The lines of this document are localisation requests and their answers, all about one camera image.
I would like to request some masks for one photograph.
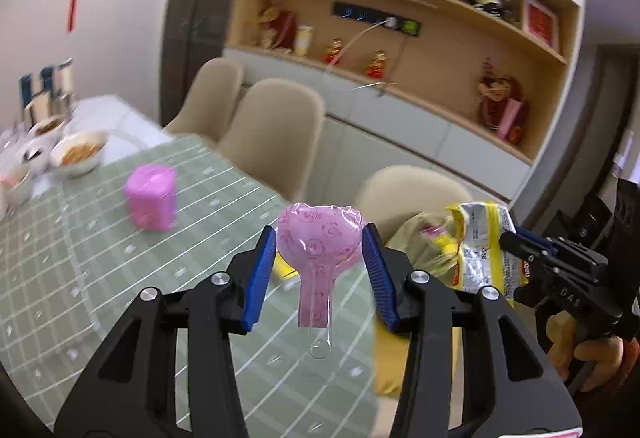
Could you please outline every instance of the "white cabinet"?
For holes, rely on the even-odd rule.
[[[420,107],[368,88],[356,91],[349,120],[428,158],[435,157],[451,125]]]
[[[324,129],[322,129],[322,137],[316,153],[314,167],[309,175],[306,184],[306,191],[303,195],[303,201],[309,205],[323,205],[324,191],[327,183],[334,172],[335,157],[338,153],[340,141],[344,137],[345,125],[332,118],[324,119]]]
[[[288,78],[316,90],[324,98],[327,113],[337,118],[348,118],[354,100],[352,89],[358,84],[340,76],[324,75],[319,69],[272,56],[234,48],[225,48],[223,53],[225,58],[242,64],[246,84],[255,84],[264,78]]]
[[[436,160],[505,198],[514,197],[529,172],[523,161],[457,125],[447,132]]]
[[[305,201],[315,205],[351,205],[364,182],[378,170],[391,165],[412,165],[440,172],[465,185],[477,201],[501,202],[409,151],[332,119],[325,122]]]
[[[373,173],[390,165],[430,168],[427,160],[345,125],[334,168],[324,190],[323,202],[351,205],[362,184]]]

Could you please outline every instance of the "red framed picture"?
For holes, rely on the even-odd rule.
[[[522,29],[558,51],[558,16],[536,0],[522,0]]]

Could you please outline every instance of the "bowl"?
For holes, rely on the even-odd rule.
[[[53,147],[53,145],[55,145],[60,140],[60,138],[62,138],[62,135],[65,130],[65,125],[66,125],[65,118],[66,117],[63,115],[50,116],[49,118],[45,118],[44,120],[38,122],[36,125],[34,125],[30,129],[29,136],[31,138],[34,138],[49,144],[49,147]],[[43,133],[43,134],[38,134],[39,129],[42,129],[44,126],[46,126],[47,124],[53,121],[59,121],[60,124],[54,127],[53,129],[51,129],[51,131],[47,131],[46,133]]]
[[[25,165],[34,175],[42,174],[49,165],[51,146],[40,137],[23,145],[17,153],[17,164]]]
[[[107,144],[109,135],[105,131],[81,131],[75,134],[65,136],[60,140],[55,147],[52,148],[49,155],[49,162],[57,173],[63,176],[80,176],[92,171],[102,161],[102,155],[104,153],[104,146]],[[71,163],[68,165],[62,165],[62,159],[73,147],[91,144],[99,145],[98,151],[80,160],[77,163]]]
[[[9,211],[14,211],[31,198],[33,174],[26,165],[19,165],[7,175],[15,182],[12,187],[4,187],[7,207]]]

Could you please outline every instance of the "chair backrest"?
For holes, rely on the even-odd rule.
[[[472,201],[468,190],[436,171],[397,165],[381,169],[360,188],[355,206],[375,223],[382,241],[420,212],[447,214],[446,207]]]
[[[228,58],[212,58],[197,72],[180,113],[167,125],[173,134],[202,134],[218,142],[231,120],[242,66]]]
[[[298,201],[316,157],[324,101],[303,85],[267,78],[240,102],[218,150],[249,176]]]

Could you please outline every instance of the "snack package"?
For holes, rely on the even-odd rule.
[[[462,203],[448,207],[453,215],[458,266],[453,288],[475,293],[491,284],[513,302],[513,292],[528,282],[520,259],[500,248],[500,235],[515,232],[506,206],[492,202]]]
[[[429,272],[451,286],[458,265],[458,241],[451,215],[416,214],[398,228],[386,246],[404,252],[416,270]]]

